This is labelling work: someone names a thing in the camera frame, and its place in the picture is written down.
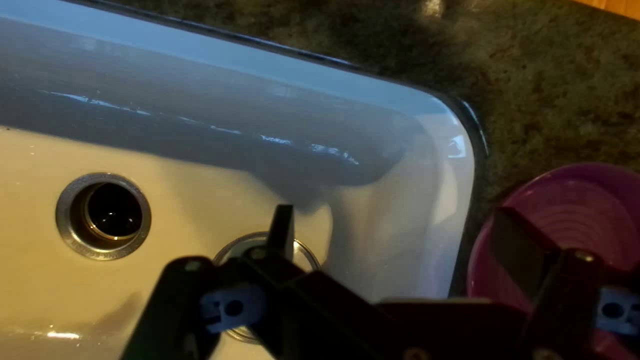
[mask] black object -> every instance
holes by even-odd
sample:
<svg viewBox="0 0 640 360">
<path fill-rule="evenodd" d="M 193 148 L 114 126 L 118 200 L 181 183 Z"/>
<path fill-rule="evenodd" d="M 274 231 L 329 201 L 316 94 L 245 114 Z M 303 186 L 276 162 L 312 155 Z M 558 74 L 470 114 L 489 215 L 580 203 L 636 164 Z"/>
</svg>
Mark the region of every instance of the black object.
<svg viewBox="0 0 640 360">
<path fill-rule="evenodd" d="M 325 272 L 306 273 L 291 261 L 294 209 L 278 205 L 267 245 L 223 265 L 208 258 L 171 261 L 123 358 L 208 358 L 218 333 L 237 326 L 248 326 L 284 360 L 599 358 L 588 340 L 605 313 L 600 287 L 625 287 L 630 276 L 590 251 L 551 245 L 513 209 L 498 215 L 494 231 L 505 244 L 494 254 L 535 294 L 533 313 L 491 299 L 369 304 Z M 508 256 L 522 249 L 533 256 L 527 264 Z M 627 292 L 632 309 L 638 294 L 632 286 Z M 621 316 L 611 301 L 625 294 L 606 294 L 606 313 Z M 636 349 L 638 327 L 625 329 Z"/>
</svg>

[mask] green floor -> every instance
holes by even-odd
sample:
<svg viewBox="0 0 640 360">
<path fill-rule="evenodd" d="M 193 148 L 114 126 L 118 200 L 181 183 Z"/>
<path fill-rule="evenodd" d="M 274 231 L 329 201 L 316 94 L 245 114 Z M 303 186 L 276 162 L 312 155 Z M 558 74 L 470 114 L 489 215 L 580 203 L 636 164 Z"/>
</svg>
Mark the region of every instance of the green floor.
<svg viewBox="0 0 640 360">
<path fill-rule="evenodd" d="M 571 0 L 127 2 L 467 98 L 493 148 L 485 209 L 563 164 L 640 169 L 640 22 Z"/>
</svg>

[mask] overflow drain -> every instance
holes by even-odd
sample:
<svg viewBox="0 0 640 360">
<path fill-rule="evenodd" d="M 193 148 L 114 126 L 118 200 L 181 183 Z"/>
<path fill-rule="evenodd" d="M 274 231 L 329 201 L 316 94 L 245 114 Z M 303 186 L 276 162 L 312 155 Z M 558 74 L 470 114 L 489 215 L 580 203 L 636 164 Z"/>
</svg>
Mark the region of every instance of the overflow drain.
<svg viewBox="0 0 640 360">
<path fill-rule="evenodd" d="M 229 245 L 225 245 L 216 254 L 215 261 L 225 264 L 227 260 L 237 258 L 237 256 L 245 254 L 246 249 L 256 247 L 256 245 L 264 245 L 264 244 L 267 244 L 267 231 L 243 235 L 243 237 L 230 242 Z M 321 261 L 316 260 L 316 256 L 299 239 L 294 239 L 294 264 L 306 272 L 321 268 Z M 259 340 L 252 335 L 252 332 L 245 326 L 229 329 L 227 333 L 235 340 L 240 340 L 240 342 L 259 344 Z"/>
<path fill-rule="evenodd" d="M 62 239 L 93 260 L 133 254 L 151 230 L 144 193 L 116 174 L 89 174 L 65 187 L 57 205 Z"/>
</svg>

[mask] drain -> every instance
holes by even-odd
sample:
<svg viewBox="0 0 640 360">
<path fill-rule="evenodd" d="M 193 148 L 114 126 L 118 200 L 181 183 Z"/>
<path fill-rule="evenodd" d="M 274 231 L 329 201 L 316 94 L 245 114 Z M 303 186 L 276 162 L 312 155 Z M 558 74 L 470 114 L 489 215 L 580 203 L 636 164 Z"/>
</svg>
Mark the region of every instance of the drain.
<svg viewBox="0 0 640 360">
<path fill-rule="evenodd" d="M 57 205 L 62 239 L 95 260 L 133 254 L 151 230 L 151 205 L 142 192 L 116 174 L 89 174 L 65 187 Z"/>
<path fill-rule="evenodd" d="M 225 264 L 230 258 L 243 256 L 246 249 L 256 247 L 256 245 L 264 245 L 264 244 L 267 244 L 267 231 L 243 235 L 243 237 L 230 242 L 229 245 L 225 245 L 216 254 L 215 261 Z M 299 239 L 294 239 L 294 264 L 306 272 L 321 268 L 321 261 L 316 260 L 316 256 Z M 259 340 L 252 335 L 252 332 L 245 326 L 229 329 L 227 333 L 235 340 L 240 340 L 240 342 L 259 344 Z"/>
</svg>

